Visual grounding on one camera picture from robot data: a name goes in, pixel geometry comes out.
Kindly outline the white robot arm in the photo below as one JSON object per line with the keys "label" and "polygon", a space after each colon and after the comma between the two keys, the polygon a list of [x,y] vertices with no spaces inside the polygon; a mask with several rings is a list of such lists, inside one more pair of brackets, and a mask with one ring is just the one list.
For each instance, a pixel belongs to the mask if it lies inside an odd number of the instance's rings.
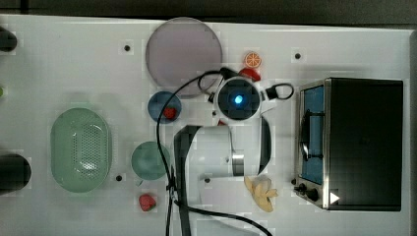
{"label": "white robot arm", "polygon": [[197,236],[198,216],[215,216],[250,224],[255,221],[204,210],[199,187],[207,179],[257,176],[267,167],[271,155],[271,134],[263,113],[278,99],[276,87],[236,76],[224,80],[213,96],[214,112],[221,126],[187,125],[174,137],[176,187],[181,236]]}

